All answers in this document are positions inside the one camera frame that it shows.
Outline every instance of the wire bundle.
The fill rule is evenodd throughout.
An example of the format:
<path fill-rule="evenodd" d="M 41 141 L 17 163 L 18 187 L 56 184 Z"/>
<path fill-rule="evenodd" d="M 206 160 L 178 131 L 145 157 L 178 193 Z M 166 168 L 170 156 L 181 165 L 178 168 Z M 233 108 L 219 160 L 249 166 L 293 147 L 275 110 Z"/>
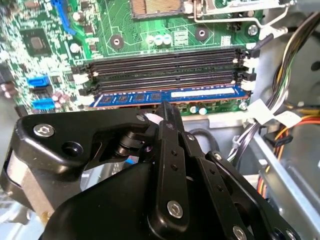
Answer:
<path fill-rule="evenodd" d="M 319 22 L 320 13 L 312 13 L 297 28 L 286 45 L 282 62 L 275 75 L 273 94 L 266 102 L 266 106 L 273 114 L 279 110 L 287 97 L 288 86 L 290 83 L 291 65 L 295 56 L 306 43 L 308 38 L 313 34 Z M 238 148 L 235 147 L 231 150 L 227 160 L 232 162 L 233 166 L 235 166 L 238 170 L 240 168 L 240 158 L 260 126 L 261 125 L 258 122 L 249 124 L 236 142 Z"/>
<path fill-rule="evenodd" d="M 307 115 L 302 117 L 302 121 L 296 124 L 295 126 L 305 125 L 305 124 L 320 124 L 320 115 Z M 287 127 L 284 127 L 282 130 L 278 132 L 278 134 L 275 136 L 274 140 L 281 139 L 285 136 L 289 135 L 289 129 Z M 281 160 L 283 151 L 284 151 L 285 145 L 276 147 L 273 149 L 273 152 L 275 156 L 277 157 L 278 161 Z M 267 166 L 265 169 L 265 172 L 268 173 L 270 170 L 270 166 Z M 263 198 L 266 198 L 267 196 L 267 185 L 265 184 L 263 178 L 260 176 L 258 179 L 258 185 L 257 185 L 257 191 L 259 194 L 263 196 Z"/>

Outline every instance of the black ram slot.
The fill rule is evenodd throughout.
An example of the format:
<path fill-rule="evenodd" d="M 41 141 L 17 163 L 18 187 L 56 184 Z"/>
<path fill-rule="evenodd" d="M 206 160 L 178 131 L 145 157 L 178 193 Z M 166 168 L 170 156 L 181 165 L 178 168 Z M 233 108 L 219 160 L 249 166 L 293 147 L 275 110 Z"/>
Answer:
<path fill-rule="evenodd" d="M 161 76 L 134 77 L 120 80 L 98 82 L 92 89 L 94 95 L 113 91 L 136 91 L 147 89 L 180 88 L 204 86 L 207 84 L 230 83 L 236 80 L 233 71 L 171 74 Z"/>
<path fill-rule="evenodd" d="M 126 71 L 153 72 L 163 71 L 164 67 L 171 67 L 170 71 L 178 68 L 193 68 L 193 65 L 210 63 L 219 65 L 232 65 L 234 59 L 239 59 L 239 48 L 216 49 L 197 52 L 182 52 L 159 54 L 150 56 L 137 56 L 132 58 L 113 58 L 91 62 L 78 68 L 81 73 L 97 75 L 125 74 Z"/>
<path fill-rule="evenodd" d="M 210 61 L 205 59 L 193 59 L 183 62 L 167 62 L 160 64 L 145 64 L 136 66 L 118 66 L 109 69 L 99 69 L 94 71 L 97 78 L 107 77 L 107 76 L 117 76 L 117 75 L 128 75 L 128 74 L 142 74 L 142 73 L 154 73 L 154 72 L 170 72 L 179 71 L 185 69 L 195 69 L 195 68 L 213 68 L 213 67 L 233 67 L 234 57 L 223 57 L 219 59 L 211 59 Z"/>

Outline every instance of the green circuit board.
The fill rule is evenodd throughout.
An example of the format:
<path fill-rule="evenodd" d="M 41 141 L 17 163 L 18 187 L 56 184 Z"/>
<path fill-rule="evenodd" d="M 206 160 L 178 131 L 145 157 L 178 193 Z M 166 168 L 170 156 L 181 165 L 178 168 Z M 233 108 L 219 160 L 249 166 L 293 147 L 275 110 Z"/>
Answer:
<path fill-rule="evenodd" d="M 228 1 L 215 3 L 225 7 Z M 83 105 L 78 93 L 82 86 L 73 81 L 72 66 L 105 58 L 245 46 L 258 41 L 258 35 L 248 34 L 252 22 L 198 24 L 183 12 L 138 18 L 133 16 L 130 0 L 18 0 L 10 6 L 0 19 L 0 58 L 8 65 L 18 90 L 13 98 L 28 113 L 37 113 L 31 102 L 39 96 L 30 92 L 27 78 L 48 75 L 52 92 L 72 97 L 55 112 L 78 111 Z M 263 13 L 256 11 L 254 16 L 262 19 Z M 201 30 L 205 39 L 199 40 Z"/>

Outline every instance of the screw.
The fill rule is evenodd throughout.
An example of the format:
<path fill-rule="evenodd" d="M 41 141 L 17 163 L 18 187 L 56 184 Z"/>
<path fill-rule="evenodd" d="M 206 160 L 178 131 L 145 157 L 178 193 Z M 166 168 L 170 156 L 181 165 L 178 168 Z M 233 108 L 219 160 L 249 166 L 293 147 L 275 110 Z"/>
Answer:
<path fill-rule="evenodd" d="M 233 226 L 232 230 L 233 230 L 234 235 L 236 236 L 236 239 L 247 240 L 247 236 L 241 227 Z"/>
<path fill-rule="evenodd" d="M 139 120 L 140 120 L 140 121 L 142 121 L 142 122 L 144 122 L 144 121 L 145 121 L 144 116 L 143 116 L 143 115 L 141 115 L 141 114 L 137 114 L 137 115 L 136 115 L 136 118 L 137 118 L 137 119 L 139 119 Z"/>
<path fill-rule="evenodd" d="M 250 36 L 255 36 L 255 35 L 257 35 L 258 34 L 258 31 L 259 31 L 259 28 L 258 28 L 258 26 L 257 25 L 255 25 L 255 24 L 253 24 L 253 25 L 251 25 L 249 28 L 248 28 L 248 34 L 250 35 Z"/>
<path fill-rule="evenodd" d="M 222 157 L 221 157 L 220 154 L 218 154 L 218 153 L 213 154 L 213 156 L 214 156 L 215 159 L 217 159 L 218 161 L 221 161 L 221 160 L 222 160 Z"/>
<path fill-rule="evenodd" d="M 36 125 L 33 128 L 33 132 L 37 136 L 48 138 L 55 134 L 55 129 L 49 124 L 42 123 Z"/>
<path fill-rule="evenodd" d="M 243 101 L 242 103 L 239 104 L 239 108 L 244 111 L 244 110 L 247 110 L 248 105 L 245 101 Z"/>
<path fill-rule="evenodd" d="M 169 201 L 166 205 L 166 208 L 168 209 L 171 216 L 173 216 L 176 219 L 182 218 L 184 211 L 181 207 L 181 205 L 176 201 Z"/>
<path fill-rule="evenodd" d="M 195 140 L 195 137 L 192 136 L 191 134 L 188 134 L 187 137 L 188 137 L 188 139 L 190 139 L 191 141 L 194 141 L 194 140 Z"/>
<path fill-rule="evenodd" d="M 167 123 L 166 126 L 170 129 L 174 129 L 174 126 L 171 123 Z"/>
<path fill-rule="evenodd" d="M 290 238 L 291 240 L 296 240 L 295 235 L 294 235 L 291 231 L 286 230 L 285 232 L 286 232 L 286 234 L 288 234 L 288 236 L 289 236 L 289 238 Z"/>

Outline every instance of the electronic component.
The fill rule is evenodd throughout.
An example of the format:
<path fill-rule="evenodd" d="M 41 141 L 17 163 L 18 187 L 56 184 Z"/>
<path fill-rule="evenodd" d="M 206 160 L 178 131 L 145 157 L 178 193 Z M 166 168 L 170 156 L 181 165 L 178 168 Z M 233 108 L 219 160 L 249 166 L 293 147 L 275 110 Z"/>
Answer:
<path fill-rule="evenodd" d="M 53 84 L 61 84 L 61 78 L 59 76 L 51 76 L 51 81 Z"/>
<path fill-rule="evenodd" d="M 27 112 L 26 107 L 24 105 L 16 105 L 14 107 L 14 109 L 15 109 L 16 114 L 18 114 L 18 116 L 20 118 L 28 115 L 28 112 Z"/>
<path fill-rule="evenodd" d="M 50 84 L 50 80 L 47 75 L 27 78 L 26 82 L 32 87 L 44 87 Z"/>
<path fill-rule="evenodd" d="M 130 2 L 132 17 L 136 19 L 173 16 L 183 12 L 181 0 L 130 0 Z"/>
<path fill-rule="evenodd" d="M 55 102 L 51 98 L 43 98 L 32 101 L 32 106 L 36 110 L 49 110 L 55 108 Z"/>
<path fill-rule="evenodd" d="M 37 9 L 39 7 L 39 3 L 35 0 L 27 0 L 23 4 L 26 9 Z"/>
<path fill-rule="evenodd" d="M 14 81 L 14 77 L 11 73 L 9 66 L 2 62 L 0 63 L 0 84 Z"/>
<path fill-rule="evenodd" d="M 53 92 L 53 88 L 51 85 L 47 86 L 37 86 L 30 88 L 30 92 L 36 95 L 51 95 Z"/>
<path fill-rule="evenodd" d="M 50 56 L 52 54 L 43 28 L 21 30 L 20 34 L 31 57 Z"/>

